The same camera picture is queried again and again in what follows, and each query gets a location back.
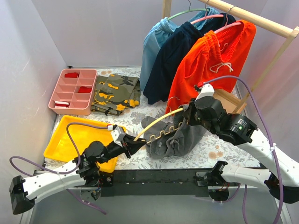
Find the grey shorts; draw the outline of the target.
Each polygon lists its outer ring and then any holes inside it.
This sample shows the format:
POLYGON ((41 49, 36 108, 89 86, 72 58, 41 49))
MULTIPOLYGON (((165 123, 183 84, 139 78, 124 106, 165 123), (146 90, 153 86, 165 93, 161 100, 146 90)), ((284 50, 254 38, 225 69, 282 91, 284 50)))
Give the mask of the grey shorts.
POLYGON ((146 150, 153 159, 178 156, 182 157, 193 150, 202 139, 206 129, 190 126, 181 112, 174 115, 173 122, 157 122, 144 134, 146 150))

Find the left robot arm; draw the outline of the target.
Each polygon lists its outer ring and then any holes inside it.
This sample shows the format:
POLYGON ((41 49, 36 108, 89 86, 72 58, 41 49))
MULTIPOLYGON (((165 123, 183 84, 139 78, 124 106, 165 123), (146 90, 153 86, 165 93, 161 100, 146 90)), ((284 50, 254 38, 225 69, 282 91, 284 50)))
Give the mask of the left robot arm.
POLYGON ((14 177, 9 188, 13 214, 29 211, 39 201, 60 191, 86 184, 96 186, 100 180, 100 164, 121 154, 130 158, 145 144, 145 139, 134 140, 128 134, 120 144, 112 141, 105 146, 100 141, 93 141, 80 156, 54 170, 14 177))

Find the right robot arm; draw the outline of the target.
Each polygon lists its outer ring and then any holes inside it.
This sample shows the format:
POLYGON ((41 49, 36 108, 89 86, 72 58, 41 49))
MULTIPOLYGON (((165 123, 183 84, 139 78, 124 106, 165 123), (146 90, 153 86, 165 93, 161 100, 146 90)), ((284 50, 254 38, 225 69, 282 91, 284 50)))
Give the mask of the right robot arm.
POLYGON ((265 168, 253 169, 218 161, 212 170, 197 179, 208 186, 241 183, 268 191, 283 202, 299 200, 299 164, 277 147, 271 150, 270 141, 257 125, 241 114, 227 113, 219 100, 212 96, 193 99, 183 112, 187 124, 202 126, 221 140, 231 143, 258 159, 265 168))

